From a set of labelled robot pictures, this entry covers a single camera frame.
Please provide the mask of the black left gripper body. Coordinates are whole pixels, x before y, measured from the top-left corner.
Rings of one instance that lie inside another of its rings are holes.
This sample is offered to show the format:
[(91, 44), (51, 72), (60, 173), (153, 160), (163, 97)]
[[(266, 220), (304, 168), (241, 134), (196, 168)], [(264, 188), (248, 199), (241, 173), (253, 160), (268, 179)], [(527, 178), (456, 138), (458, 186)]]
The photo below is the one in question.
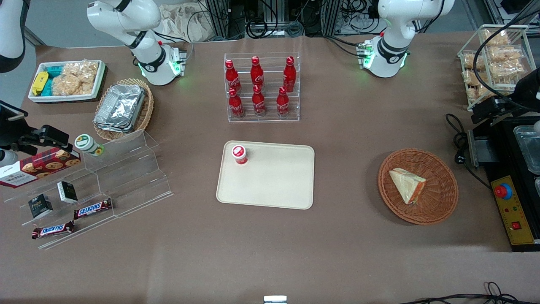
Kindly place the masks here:
[(539, 112), (540, 72), (531, 72), (518, 81), (511, 100), (528, 111)]

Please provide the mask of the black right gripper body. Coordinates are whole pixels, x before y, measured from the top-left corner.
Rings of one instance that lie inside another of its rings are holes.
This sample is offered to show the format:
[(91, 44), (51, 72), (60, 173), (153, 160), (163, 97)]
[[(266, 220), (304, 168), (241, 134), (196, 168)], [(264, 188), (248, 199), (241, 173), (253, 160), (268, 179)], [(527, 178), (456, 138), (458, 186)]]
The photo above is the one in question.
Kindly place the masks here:
[(0, 146), (5, 150), (23, 152), (20, 140), (27, 134), (26, 121), (1, 121)]

